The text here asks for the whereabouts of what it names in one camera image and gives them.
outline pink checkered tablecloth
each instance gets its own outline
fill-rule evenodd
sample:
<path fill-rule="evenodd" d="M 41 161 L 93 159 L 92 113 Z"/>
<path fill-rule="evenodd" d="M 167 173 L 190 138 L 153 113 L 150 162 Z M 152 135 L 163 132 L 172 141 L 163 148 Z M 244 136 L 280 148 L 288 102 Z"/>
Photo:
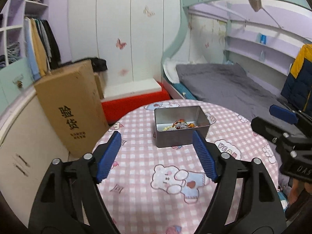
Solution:
<path fill-rule="evenodd" d="M 260 158 L 278 186 L 278 165 L 268 142 L 254 133 L 250 121 L 241 115 L 196 100 L 143 106 L 120 119 L 96 144 L 106 143 L 116 130 L 122 135 L 110 174 L 99 185 L 107 210 L 122 234 L 188 234 L 198 227 L 216 184 L 203 174 L 192 145 L 157 148 L 154 125 L 155 108 L 193 105 L 201 106 L 212 123 L 208 142 L 236 159 Z M 227 223 L 235 220 L 241 185 L 240 179 Z"/>

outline rectangular metal container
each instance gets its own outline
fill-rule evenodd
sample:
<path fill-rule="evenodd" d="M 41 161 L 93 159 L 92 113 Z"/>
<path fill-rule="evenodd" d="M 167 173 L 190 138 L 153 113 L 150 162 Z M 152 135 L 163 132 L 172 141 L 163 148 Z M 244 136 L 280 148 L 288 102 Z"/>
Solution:
<path fill-rule="evenodd" d="M 200 106 L 185 106 L 172 108 L 157 108 L 155 113 L 156 146 L 158 148 L 182 146 L 192 144 L 193 131 L 199 131 L 206 137 L 210 123 Z M 166 130 L 177 120 L 183 119 L 194 123 L 197 128 Z"/>

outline gray bed sheet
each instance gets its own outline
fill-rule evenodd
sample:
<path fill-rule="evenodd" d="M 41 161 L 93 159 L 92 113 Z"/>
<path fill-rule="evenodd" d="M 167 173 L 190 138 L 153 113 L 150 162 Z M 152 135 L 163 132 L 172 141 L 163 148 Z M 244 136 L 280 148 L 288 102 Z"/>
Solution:
<path fill-rule="evenodd" d="M 223 106 L 250 121 L 260 116 L 290 134 L 303 136 L 296 126 L 270 115 L 271 105 L 283 105 L 275 95 L 247 77 L 239 64 L 177 65 L 177 74 L 198 100 Z"/>

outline red fabric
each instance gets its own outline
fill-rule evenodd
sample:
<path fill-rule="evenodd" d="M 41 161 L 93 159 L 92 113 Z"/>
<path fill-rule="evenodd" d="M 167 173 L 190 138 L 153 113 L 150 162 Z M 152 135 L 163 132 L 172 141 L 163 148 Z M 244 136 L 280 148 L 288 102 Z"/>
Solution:
<path fill-rule="evenodd" d="M 169 93 L 165 90 L 161 83 L 159 83 L 159 85 L 162 88 L 162 91 L 160 92 L 103 102 L 102 108 L 104 110 L 108 124 L 114 124 L 128 112 L 133 111 L 140 106 L 148 105 L 158 101 L 169 100 Z"/>

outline table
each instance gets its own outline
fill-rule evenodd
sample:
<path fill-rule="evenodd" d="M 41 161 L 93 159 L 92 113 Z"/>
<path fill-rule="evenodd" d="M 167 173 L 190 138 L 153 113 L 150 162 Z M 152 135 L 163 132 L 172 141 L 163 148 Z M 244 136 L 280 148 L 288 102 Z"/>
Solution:
<path fill-rule="evenodd" d="M 228 152 L 236 159 L 260 158 L 274 185 L 278 186 L 278 165 L 268 142 L 254 133 L 250 121 L 241 115 L 196 100 L 149 104 L 125 115 L 95 146 L 106 143 L 114 131 L 122 135 L 122 146 L 110 174 L 99 185 L 107 210 L 121 234 L 187 234 L 194 233 L 198 227 L 216 184 L 203 174 L 192 145 L 155 146 L 153 111 L 155 108 L 193 105 L 201 106 L 212 123 L 206 137 L 208 142 L 215 143 L 220 151 Z M 170 182 L 182 188 L 170 189 L 167 184 L 164 187 L 163 182 L 168 182 L 165 177 L 171 177 Z M 240 179 L 236 183 L 227 223 L 235 220 L 241 186 Z"/>

